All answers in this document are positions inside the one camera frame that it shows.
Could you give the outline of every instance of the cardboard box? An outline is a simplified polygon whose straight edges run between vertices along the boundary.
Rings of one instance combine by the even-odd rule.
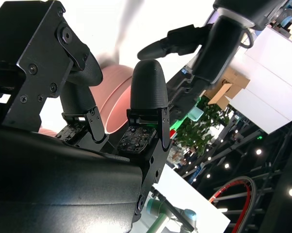
[[[247,87],[249,81],[243,74],[228,67],[215,88],[207,90],[204,95],[210,99],[208,104],[217,104],[222,110],[225,110],[229,104],[226,97],[233,99]]]

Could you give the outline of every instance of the screw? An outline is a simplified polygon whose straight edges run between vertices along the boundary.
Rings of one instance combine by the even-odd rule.
[[[68,27],[64,27],[62,29],[61,38],[66,44],[69,44],[70,42],[72,42],[73,34]]]
[[[42,102],[44,100],[44,95],[43,94],[38,95],[37,100],[38,102]]]
[[[35,64],[30,64],[29,65],[29,73],[32,75],[35,75],[38,71],[37,65]]]
[[[64,13],[64,9],[61,8],[61,7],[59,7],[59,8],[58,8],[58,16],[59,16],[59,17],[62,17],[62,16],[63,16],[63,13]]]
[[[20,96],[20,101],[21,103],[26,103],[28,101],[28,96],[27,95]]]
[[[50,84],[50,91],[51,92],[56,92],[57,89],[58,89],[57,84],[55,84],[55,83]]]
[[[88,58],[88,55],[87,54],[84,54],[83,57],[82,57],[82,59],[83,59],[84,62],[87,60],[87,58]]]

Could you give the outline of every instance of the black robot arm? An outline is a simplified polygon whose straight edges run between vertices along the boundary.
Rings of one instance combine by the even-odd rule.
[[[0,103],[0,233],[129,232],[169,153],[155,60],[134,69],[129,129],[117,150],[100,152],[108,135],[89,86],[102,72],[64,12],[59,1],[0,8],[0,97],[11,95]],[[58,96],[67,126],[55,138],[36,133],[46,98]]]
[[[196,105],[201,93],[220,79],[241,45],[248,29],[263,30],[286,0],[216,0],[213,7],[219,18],[201,28],[193,25],[169,31],[167,37],[138,53],[138,58],[165,57],[193,53],[199,45],[192,77],[176,77],[168,83],[171,124],[182,120]]]

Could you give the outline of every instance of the green plant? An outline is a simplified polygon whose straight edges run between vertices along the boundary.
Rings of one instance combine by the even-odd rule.
[[[210,127],[217,127],[218,125],[228,124],[228,110],[223,111],[216,104],[208,105],[210,100],[203,96],[198,103],[197,107],[204,111],[199,121],[193,122],[189,118],[185,119],[182,125],[177,130],[177,141],[182,146],[197,147],[197,154],[200,156],[207,144],[213,138],[208,133]]]

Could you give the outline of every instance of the robotic hand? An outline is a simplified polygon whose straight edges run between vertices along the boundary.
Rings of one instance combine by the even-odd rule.
[[[129,232],[169,153],[156,60],[137,64],[129,128],[114,154],[100,152],[108,135],[89,87],[102,72],[64,12],[59,1],[0,8],[0,97],[11,95],[0,103],[0,233]],[[35,133],[46,98],[58,96],[67,126],[55,138]]]

